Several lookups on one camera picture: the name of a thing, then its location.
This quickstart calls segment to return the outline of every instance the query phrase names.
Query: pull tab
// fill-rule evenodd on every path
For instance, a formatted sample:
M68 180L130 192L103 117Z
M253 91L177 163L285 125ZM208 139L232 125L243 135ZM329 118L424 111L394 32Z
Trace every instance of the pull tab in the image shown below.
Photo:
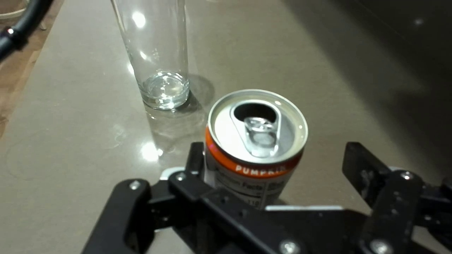
M253 156L273 156L277 151L277 127L263 117L244 118L246 148Z
M277 154L281 115L275 108L264 103L243 103L232 110L232 118L250 155L267 158Z

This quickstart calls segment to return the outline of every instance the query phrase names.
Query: can lid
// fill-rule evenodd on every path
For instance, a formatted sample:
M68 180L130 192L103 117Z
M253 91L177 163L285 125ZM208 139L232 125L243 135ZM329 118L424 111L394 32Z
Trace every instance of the can lid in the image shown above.
M274 152L254 149L244 141L250 135L246 132L249 118L256 120L261 115L277 128ZM208 127L213 141L225 152L251 163L278 163L290 159L302 151L308 138L307 120L297 106L277 93L260 89L237 90L223 96L213 104Z

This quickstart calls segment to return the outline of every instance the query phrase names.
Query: gray countertop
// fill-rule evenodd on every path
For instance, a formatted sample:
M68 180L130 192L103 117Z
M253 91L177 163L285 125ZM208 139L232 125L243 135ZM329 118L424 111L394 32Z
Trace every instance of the gray countertop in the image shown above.
M340 170L347 141L428 182L446 175L439 170L451 165L445 128L429 125L441 125L425 118L431 111L414 110L439 90L427 87L352 4L186 4L189 69L205 108L256 87L305 114L309 138L281 194L287 203L369 211ZM153 137L127 65L110 3L65 0L0 142L1 252L79 252L117 182L158 179L158 161L143 156L153 152L143 151ZM445 251L422 231L417 237ZM155 242L155 251L186 251L168 231Z

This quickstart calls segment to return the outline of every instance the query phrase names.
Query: black cable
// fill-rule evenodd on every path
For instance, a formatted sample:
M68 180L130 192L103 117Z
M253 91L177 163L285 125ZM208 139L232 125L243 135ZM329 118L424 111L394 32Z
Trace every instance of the black cable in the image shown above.
M6 59L13 51L21 49L28 36L40 25L54 0L30 0L24 14L16 25L7 27L0 32L0 60Z

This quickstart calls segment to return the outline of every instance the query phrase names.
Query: aluminum can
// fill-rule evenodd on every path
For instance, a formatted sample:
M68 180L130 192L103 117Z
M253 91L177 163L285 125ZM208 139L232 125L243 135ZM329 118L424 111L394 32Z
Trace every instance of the aluminum can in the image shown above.
M205 179L263 209L283 192L307 139L307 120L288 99L258 89L229 93L209 111Z

